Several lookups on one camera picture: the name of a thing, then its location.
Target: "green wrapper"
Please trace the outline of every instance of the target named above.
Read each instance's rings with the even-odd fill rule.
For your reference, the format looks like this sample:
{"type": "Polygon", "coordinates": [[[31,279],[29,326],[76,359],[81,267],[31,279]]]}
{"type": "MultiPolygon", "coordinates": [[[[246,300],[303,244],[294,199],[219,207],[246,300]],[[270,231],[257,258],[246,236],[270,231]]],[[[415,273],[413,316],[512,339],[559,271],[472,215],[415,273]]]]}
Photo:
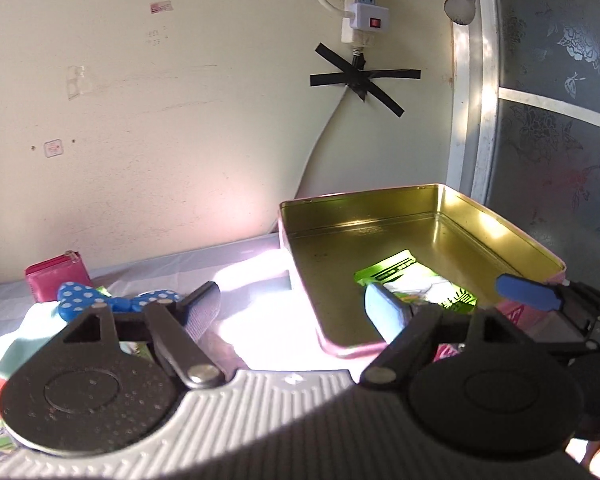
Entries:
{"type": "Polygon", "coordinates": [[[471,312],[477,302],[472,293],[419,263],[409,251],[359,270],[354,279],[363,286],[382,283],[405,303],[428,301],[462,314],[471,312]]]}

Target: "fan blade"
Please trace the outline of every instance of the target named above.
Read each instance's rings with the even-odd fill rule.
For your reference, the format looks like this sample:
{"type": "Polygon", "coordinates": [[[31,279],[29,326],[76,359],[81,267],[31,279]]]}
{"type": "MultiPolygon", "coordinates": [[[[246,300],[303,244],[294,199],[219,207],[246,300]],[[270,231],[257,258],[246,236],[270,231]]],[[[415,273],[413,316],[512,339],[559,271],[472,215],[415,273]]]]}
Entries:
{"type": "Polygon", "coordinates": [[[458,25],[469,25],[475,18],[475,0],[447,0],[445,12],[458,25]]]}

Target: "blue polka dot bow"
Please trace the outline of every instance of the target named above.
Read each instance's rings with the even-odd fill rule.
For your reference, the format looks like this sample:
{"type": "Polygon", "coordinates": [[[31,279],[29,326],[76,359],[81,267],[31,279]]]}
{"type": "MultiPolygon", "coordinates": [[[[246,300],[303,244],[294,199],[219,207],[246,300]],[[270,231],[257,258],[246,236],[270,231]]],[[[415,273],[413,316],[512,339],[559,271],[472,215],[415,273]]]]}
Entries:
{"type": "Polygon", "coordinates": [[[158,303],[171,303],[178,301],[180,296],[172,290],[154,290],[136,296],[131,300],[127,298],[112,298],[105,296],[95,288],[80,283],[66,282],[58,290],[58,314],[69,322],[80,316],[83,310],[93,304],[103,303],[109,305],[113,312],[140,312],[142,308],[157,301],[158,303]]]}

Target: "screw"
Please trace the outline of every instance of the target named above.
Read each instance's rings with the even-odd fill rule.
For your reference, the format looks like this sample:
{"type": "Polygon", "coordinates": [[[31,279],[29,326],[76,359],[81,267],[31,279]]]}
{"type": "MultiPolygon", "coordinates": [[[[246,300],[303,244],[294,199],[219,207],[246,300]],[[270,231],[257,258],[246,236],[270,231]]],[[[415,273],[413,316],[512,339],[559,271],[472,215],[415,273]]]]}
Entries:
{"type": "Polygon", "coordinates": [[[213,365],[196,365],[187,370],[187,375],[196,384],[207,384],[220,376],[220,370],[213,365]]]}
{"type": "Polygon", "coordinates": [[[389,384],[395,381],[396,375],[391,368],[372,366],[365,370],[365,379],[373,384],[389,384]]]}

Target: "pink wallet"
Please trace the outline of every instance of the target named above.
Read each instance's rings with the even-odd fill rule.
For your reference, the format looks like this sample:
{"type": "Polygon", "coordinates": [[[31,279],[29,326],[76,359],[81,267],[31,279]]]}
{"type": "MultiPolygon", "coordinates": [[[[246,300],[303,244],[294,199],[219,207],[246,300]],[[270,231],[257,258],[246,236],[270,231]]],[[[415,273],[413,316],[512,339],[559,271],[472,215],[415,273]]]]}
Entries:
{"type": "Polygon", "coordinates": [[[65,282],[93,286],[80,253],[74,251],[27,267],[24,275],[37,303],[57,301],[58,289],[65,282]]]}

